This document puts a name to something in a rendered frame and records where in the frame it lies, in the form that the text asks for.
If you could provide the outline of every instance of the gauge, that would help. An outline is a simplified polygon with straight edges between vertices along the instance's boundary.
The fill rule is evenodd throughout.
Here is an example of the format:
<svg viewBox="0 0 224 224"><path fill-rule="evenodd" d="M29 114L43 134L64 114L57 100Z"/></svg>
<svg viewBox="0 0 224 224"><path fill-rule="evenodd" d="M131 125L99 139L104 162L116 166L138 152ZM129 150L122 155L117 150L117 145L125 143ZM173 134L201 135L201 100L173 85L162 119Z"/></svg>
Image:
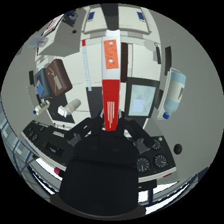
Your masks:
<svg viewBox="0 0 224 224"><path fill-rule="evenodd" d="M34 135L34 131L32 131L30 134L29 134L29 137L32 137Z"/></svg>
<svg viewBox="0 0 224 224"><path fill-rule="evenodd" d="M150 167L150 162L144 158L144 157L139 157L137 160L137 170L139 172L146 172Z"/></svg>
<svg viewBox="0 0 224 224"><path fill-rule="evenodd" d="M160 148L161 148L161 143L160 143L160 141L157 140L157 139L153 139L153 140L154 140L154 142L155 142L155 145L153 146L153 149L156 149L156 150L160 149Z"/></svg>
<svg viewBox="0 0 224 224"><path fill-rule="evenodd" d="M41 129L40 129L40 131L43 131L45 129L45 127L43 126Z"/></svg>
<svg viewBox="0 0 224 224"><path fill-rule="evenodd" d="M154 165L157 168L163 168L167 164L167 158L164 155L156 155L154 157Z"/></svg>
<svg viewBox="0 0 224 224"><path fill-rule="evenodd" d="M36 141L37 138L38 138L38 134L35 134L35 135L32 137L32 141L33 141L33 142Z"/></svg>

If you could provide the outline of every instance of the plastic bottle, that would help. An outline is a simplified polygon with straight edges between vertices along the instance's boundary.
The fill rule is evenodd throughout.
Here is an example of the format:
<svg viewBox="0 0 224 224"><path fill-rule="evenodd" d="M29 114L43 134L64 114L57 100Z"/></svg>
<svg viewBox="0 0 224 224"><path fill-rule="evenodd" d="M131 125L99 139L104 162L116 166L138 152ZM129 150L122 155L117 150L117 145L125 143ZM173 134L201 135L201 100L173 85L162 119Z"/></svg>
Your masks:
<svg viewBox="0 0 224 224"><path fill-rule="evenodd" d="M163 118L169 119L170 115L177 110L185 89L185 82L185 75L175 71L171 72L169 89L163 105L165 110Z"/></svg>
<svg viewBox="0 0 224 224"><path fill-rule="evenodd" d="M75 99L67 104L64 108L67 110L67 115L71 115L79 106L81 105L81 101Z"/></svg>
<svg viewBox="0 0 224 224"><path fill-rule="evenodd" d="M36 106L35 110L33 111L34 114L40 115L43 111L48 109L50 106L50 102L48 100L44 101L43 103Z"/></svg>

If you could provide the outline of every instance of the orange panel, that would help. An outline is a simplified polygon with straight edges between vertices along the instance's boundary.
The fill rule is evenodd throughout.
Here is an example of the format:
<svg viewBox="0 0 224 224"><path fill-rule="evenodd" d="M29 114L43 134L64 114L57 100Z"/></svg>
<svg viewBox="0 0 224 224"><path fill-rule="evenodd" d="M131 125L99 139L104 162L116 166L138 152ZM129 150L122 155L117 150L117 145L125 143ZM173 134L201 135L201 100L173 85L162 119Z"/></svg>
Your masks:
<svg viewBox="0 0 224 224"><path fill-rule="evenodd" d="M106 69L119 68L116 40L111 39L111 40L108 40L108 41L103 41L103 45L104 45Z"/></svg>

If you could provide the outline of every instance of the blue bottle cap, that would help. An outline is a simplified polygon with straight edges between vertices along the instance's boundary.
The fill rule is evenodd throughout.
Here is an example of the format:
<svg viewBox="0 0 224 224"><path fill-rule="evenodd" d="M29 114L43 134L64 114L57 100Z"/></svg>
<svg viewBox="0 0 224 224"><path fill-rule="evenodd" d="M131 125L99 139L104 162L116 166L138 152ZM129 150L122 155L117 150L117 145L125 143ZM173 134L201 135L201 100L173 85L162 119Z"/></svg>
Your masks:
<svg viewBox="0 0 224 224"><path fill-rule="evenodd" d="M167 113L167 112L165 112L164 114L163 114L163 116L162 116L163 118L165 118L165 119L169 119L169 117L170 117L170 114L169 113Z"/></svg>

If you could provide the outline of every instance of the ruler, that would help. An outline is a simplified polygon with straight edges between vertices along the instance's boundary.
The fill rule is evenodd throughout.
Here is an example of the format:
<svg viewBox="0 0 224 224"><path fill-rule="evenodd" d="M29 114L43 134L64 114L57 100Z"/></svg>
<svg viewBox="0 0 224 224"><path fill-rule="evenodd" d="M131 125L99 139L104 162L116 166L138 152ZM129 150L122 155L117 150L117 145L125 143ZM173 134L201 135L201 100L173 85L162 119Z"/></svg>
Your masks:
<svg viewBox="0 0 224 224"><path fill-rule="evenodd" d="M87 48L85 45L85 39L82 40L82 55L83 55L83 63L85 69L85 79L87 80L87 87L89 91L92 91L90 78L89 78L89 69L88 69L88 62L87 62Z"/></svg>

